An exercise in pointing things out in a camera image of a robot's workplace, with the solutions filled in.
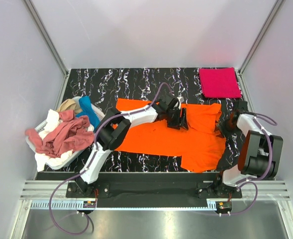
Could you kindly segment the orange t shirt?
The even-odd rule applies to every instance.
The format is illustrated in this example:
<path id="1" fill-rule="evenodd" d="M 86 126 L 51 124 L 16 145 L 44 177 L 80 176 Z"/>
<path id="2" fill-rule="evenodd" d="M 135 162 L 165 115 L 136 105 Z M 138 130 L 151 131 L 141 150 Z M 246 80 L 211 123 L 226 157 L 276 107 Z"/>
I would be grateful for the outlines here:
<path id="1" fill-rule="evenodd" d="M 172 129 L 165 120 L 132 127 L 118 151 L 161 156 L 180 156 L 181 167 L 202 173 L 217 168 L 226 148 L 217 123 L 221 104 L 183 104 L 189 129 Z"/>

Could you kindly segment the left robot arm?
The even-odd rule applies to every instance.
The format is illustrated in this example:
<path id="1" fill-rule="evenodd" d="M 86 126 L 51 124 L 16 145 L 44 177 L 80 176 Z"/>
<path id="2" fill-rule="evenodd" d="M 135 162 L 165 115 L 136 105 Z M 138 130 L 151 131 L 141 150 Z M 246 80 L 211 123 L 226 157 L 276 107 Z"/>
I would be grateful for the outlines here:
<path id="1" fill-rule="evenodd" d="M 135 126 L 167 121 L 167 127 L 173 129 L 189 129 L 186 108 L 182 107 L 183 97 L 168 94 L 164 99 L 153 100 L 151 103 L 130 111 L 119 111 L 114 108 L 101 120 L 95 132 L 95 139 L 89 158 L 75 179 L 77 187 L 86 193 L 89 185 L 98 179 L 98 174 L 109 156 L 118 149 L 128 133 Z"/>

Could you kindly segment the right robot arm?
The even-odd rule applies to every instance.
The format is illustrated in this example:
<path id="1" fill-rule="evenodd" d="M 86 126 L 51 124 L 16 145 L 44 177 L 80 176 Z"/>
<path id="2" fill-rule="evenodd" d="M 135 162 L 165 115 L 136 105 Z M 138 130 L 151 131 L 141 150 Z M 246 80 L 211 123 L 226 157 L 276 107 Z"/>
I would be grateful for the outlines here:
<path id="1" fill-rule="evenodd" d="M 239 100 L 229 118 L 218 124 L 223 137 L 236 132 L 245 136 L 238 162 L 230 169 L 223 170 L 214 180 L 211 191 L 217 197 L 228 197 L 245 182 L 260 181 L 276 176 L 283 147 L 283 138 L 270 133 L 260 120 L 277 126 L 278 123 L 260 113 L 248 111 L 248 103 Z"/>

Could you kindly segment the folded magenta t shirt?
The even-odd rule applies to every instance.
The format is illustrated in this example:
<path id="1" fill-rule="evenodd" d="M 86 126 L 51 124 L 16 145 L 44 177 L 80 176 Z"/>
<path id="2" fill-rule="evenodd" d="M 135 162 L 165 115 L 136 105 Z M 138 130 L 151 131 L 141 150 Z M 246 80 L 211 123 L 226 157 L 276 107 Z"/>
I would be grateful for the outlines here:
<path id="1" fill-rule="evenodd" d="M 206 98 L 241 98 L 234 68 L 200 68 L 198 73 Z"/>

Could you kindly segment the blue t shirt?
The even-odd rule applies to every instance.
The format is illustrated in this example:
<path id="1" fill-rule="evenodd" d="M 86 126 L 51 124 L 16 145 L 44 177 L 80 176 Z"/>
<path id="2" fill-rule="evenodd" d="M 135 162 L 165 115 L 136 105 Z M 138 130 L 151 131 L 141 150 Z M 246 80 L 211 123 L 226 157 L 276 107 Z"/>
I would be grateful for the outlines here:
<path id="1" fill-rule="evenodd" d="M 82 111 L 76 114 L 76 117 L 88 116 L 91 125 L 97 127 L 100 123 L 100 119 L 92 108 L 89 96 L 81 97 L 79 99 L 79 105 Z"/>

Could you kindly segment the beige t shirt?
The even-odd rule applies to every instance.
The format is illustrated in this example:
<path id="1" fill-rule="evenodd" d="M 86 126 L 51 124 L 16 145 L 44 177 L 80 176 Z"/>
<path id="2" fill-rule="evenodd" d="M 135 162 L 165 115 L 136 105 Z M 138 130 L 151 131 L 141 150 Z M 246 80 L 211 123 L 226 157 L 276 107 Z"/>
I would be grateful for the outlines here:
<path id="1" fill-rule="evenodd" d="M 81 113 L 83 110 L 80 105 L 74 99 L 66 99 L 61 105 L 56 109 L 56 112 L 63 112 L 66 110 L 73 110 L 75 114 Z"/>

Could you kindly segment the dusty pink t shirt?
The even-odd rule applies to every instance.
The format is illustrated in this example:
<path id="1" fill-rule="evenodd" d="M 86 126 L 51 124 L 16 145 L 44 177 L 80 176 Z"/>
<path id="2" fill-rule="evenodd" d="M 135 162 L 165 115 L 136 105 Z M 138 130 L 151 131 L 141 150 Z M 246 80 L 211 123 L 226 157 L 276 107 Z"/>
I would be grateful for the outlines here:
<path id="1" fill-rule="evenodd" d="M 62 122 L 43 139 L 33 128 L 25 131 L 37 153 L 56 158 L 70 150 L 84 150 L 93 143 L 94 133 L 87 130 L 90 126 L 88 116 L 77 118 L 73 110 L 67 110 L 59 113 L 59 117 Z"/>

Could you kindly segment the white laundry basket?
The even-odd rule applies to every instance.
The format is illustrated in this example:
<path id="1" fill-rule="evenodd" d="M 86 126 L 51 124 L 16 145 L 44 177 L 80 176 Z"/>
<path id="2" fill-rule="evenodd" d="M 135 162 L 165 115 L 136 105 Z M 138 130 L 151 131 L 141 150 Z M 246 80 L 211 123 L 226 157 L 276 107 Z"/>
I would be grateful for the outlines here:
<path id="1" fill-rule="evenodd" d="M 104 114 L 88 96 L 67 99 L 50 109 L 37 127 L 25 131 L 26 142 L 35 153 L 37 171 L 68 166 L 94 142 L 94 130 Z"/>

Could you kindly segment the white t shirt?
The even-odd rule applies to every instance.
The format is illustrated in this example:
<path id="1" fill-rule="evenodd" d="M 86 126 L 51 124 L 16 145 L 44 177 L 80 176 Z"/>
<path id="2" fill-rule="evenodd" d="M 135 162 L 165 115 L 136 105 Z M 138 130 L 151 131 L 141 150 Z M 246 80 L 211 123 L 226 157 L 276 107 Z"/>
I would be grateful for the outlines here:
<path id="1" fill-rule="evenodd" d="M 89 147 L 94 141 L 94 126 L 88 116 L 76 117 L 74 110 L 48 112 L 44 130 L 37 132 L 29 129 L 25 132 L 35 146 L 37 171 L 43 171 L 45 165 L 60 166 L 74 152 Z"/>

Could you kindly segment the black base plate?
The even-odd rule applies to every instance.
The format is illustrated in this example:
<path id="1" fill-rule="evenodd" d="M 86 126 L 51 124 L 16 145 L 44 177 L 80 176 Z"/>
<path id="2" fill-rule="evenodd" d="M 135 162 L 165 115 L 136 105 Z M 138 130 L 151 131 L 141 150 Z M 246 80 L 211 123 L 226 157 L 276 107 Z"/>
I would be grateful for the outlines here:
<path id="1" fill-rule="evenodd" d="M 92 184 L 69 182 L 66 196 L 97 197 L 98 208 L 154 210 L 205 207 L 207 199 L 240 199 L 242 193 L 224 185 L 219 173 L 103 172 Z"/>

